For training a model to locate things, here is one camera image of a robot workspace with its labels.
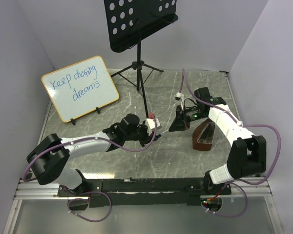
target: white hole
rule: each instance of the white hole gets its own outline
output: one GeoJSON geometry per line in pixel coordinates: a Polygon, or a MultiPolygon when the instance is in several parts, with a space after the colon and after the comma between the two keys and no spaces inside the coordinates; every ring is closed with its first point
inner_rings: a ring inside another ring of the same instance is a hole
{"type": "Polygon", "coordinates": [[[112,22],[112,23],[115,23],[115,22],[116,22],[116,17],[115,17],[115,16],[113,16],[113,17],[111,18],[111,22],[112,22]]]}
{"type": "Polygon", "coordinates": [[[111,3],[110,5],[109,5],[109,9],[112,11],[112,10],[114,10],[115,9],[115,5],[113,4],[113,3],[111,3]]]}

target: whiteboard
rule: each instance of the whiteboard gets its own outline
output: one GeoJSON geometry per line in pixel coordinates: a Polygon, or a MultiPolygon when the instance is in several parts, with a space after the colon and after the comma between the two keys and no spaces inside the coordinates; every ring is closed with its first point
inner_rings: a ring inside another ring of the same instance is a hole
{"type": "Polygon", "coordinates": [[[63,122],[70,122],[119,99],[100,56],[46,74],[42,83],[63,122]]]}

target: tripod base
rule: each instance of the tripod base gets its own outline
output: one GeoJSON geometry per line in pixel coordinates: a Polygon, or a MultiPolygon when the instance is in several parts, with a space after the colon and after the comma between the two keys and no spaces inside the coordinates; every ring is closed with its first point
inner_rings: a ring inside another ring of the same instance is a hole
{"type": "Polygon", "coordinates": [[[146,80],[149,78],[149,76],[151,75],[151,73],[153,71],[158,71],[158,72],[164,72],[163,70],[160,70],[158,68],[152,67],[150,65],[145,64],[144,61],[140,60],[140,61],[136,61],[136,62],[132,62],[132,64],[124,69],[122,69],[121,71],[118,71],[114,74],[111,75],[111,77],[114,77],[116,75],[120,75],[122,78],[124,78],[125,80],[127,80],[129,83],[131,83],[133,86],[136,87],[137,91],[139,91],[140,89],[142,90],[142,97],[143,97],[143,102],[144,102],[144,106],[145,106],[145,111],[146,111],[146,117],[149,118],[148,116],[148,110],[147,110],[147,99],[146,99],[146,93],[145,93],[145,88],[144,88],[144,83],[146,82],[146,80]],[[147,68],[151,68],[152,71],[150,72],[150,74],[148,75],[148,77],[145,79],[145,81],[143,81],[142,78],[142,67],[147,67],[147,68]],[[134,84],[133,82],[131,82],[130,80],[128,80],[126,77],[124,77],[121,73],[127,71],[128,69],[132,68],[133,70],[137,70],[137,85],[134,84]]]}

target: tripod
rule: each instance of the tripod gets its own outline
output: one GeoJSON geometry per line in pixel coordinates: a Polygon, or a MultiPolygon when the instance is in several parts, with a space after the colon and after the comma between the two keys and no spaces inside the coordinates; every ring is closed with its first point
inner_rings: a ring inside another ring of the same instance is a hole
{"type": "Polygon", "coordinates": [[[146,80],[149,78],[149,76],[151,75],[151,73],[153,71],[158,71],[158,72],[164,72],[163,70],[160,70],[158,68],[152,67],[150,65],[145,64],[144,61],[141,60],[141,41],[137,44],[137,61],[132,62],[132,64],[126,68],[124,68],[121,71],[118,71],[114,74],[111,75],[111,77],[116,76],[116,75],[120,75],[122,78],[124,78],[125,80],[127,80],[129,83],[131,83],[133,86],[136,87],[137,91],[142,90],[142,97],[143,97],[143,102],[145,105],[145,111],[146,111],[146,117],[149,118],[148,116],[148,110],[147,110],[147,99],[146,99],[146,92],[145,92],[145,87],[144,87],[144,83],[146,82],[146,80]],[[150,72],[150,74],[148,75],[148,77],[145,79],[145,81],[143,81],[143,77],[142,77],[142,67],[147,67],[147,68],[151,68],[152,71],[150,72]],[[137,85],[135,85],[133,82],[131,82],[130,80],[128,80],[126,77],[124,77],[121,73],[124,71],[127,71],[128,69],[132,68],[133,70],[137,70],[137,85]]]}

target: gray marble surface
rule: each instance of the gray marble surface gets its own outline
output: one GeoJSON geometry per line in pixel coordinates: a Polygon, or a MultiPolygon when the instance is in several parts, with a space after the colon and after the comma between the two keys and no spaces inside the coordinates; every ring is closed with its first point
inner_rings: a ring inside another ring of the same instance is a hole
{"type": "MultiPolygon", "coordinates": [[[[144,70],[147,77],[150,70],[144,70]]],[[[123,73],[135,82],[136,73],[123,73]]],[[[191,89],[207,86],[214,97],[222,97],[232,112],[237,112],[232,100],[227,78],[224,73],[208,71],[187,72],[191,89]]],[[[120,121],[128,113],[136,114],[140,120],[145,119],[143,98],[129,82],[115,76],[113,78],[119,91],[120,99],[101,109],[101,113],[90,113],[76,120],[76,125],[61,122],[55,108],[50,113],[43,132],[43,137],[57,133],[60,137],[80,137],[94,134],[112,123],[120,121]]],[[[149,112],[159,118],[163,132],[170,127],[175,118],[178,102],[173,99],[181,82],[181,71],[167,70],[164,73],[153,71],[145,83],[146,99],[149,112]]],[[[183,93],[190,97],[186,86],[183,93]]],[[[204,120],[191,123],[191,128],[182,132],[166,132],[151,147],[139,153],[118,149],[108,153],[94,153],[69,160],[67,167],[81,170],[87,178],[169,178],[169,177],[203,177],[208,170],[226,163],[230,144],[220,129],[216,127],[214,144],[211,151],[200,152],[192,149],[192,132],[204,120]]],[[[128,148],[140,148],[139,142],[127,142],[128,148]]]]}

